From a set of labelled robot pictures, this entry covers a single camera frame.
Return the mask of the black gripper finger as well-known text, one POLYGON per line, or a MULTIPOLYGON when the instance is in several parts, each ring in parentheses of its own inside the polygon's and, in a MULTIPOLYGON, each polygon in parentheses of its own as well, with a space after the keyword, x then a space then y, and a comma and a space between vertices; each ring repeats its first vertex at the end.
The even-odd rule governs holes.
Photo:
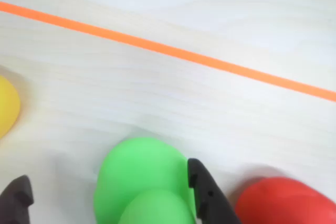
POLYGON ((30 224, 28 208, 34 203, 27 175, 12 180, 1 193, 1 224, 30 224))
POLYGON ((188 186, 194 190, 196 217, 206 224, 240 224, 228 199, 204 164, 187 161, 188 186))

